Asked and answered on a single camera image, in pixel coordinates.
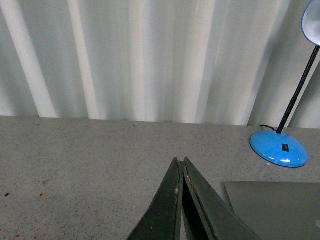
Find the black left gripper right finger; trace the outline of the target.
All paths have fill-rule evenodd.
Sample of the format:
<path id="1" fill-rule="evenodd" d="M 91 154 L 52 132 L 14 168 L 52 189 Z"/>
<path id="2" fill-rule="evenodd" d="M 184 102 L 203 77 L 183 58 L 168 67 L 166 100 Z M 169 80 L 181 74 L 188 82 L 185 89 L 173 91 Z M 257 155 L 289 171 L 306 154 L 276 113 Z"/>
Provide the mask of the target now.
<path id="1" fill-rule="evenodd" d="M 183 160 L 183 220 L 188 240 L 259 240 L 204 176 Z"/>

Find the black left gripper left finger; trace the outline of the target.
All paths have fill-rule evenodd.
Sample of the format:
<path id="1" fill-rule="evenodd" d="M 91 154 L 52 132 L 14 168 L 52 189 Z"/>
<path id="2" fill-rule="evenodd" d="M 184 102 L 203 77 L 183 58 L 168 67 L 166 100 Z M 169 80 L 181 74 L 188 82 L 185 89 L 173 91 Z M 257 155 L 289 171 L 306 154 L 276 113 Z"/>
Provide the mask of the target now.
<path id="1" fill-rule="evenodd" d="M 182 222 L 183 167 L 172 160 L 149 208 L 130 233 L 129 240 L 179 240 Z"/>

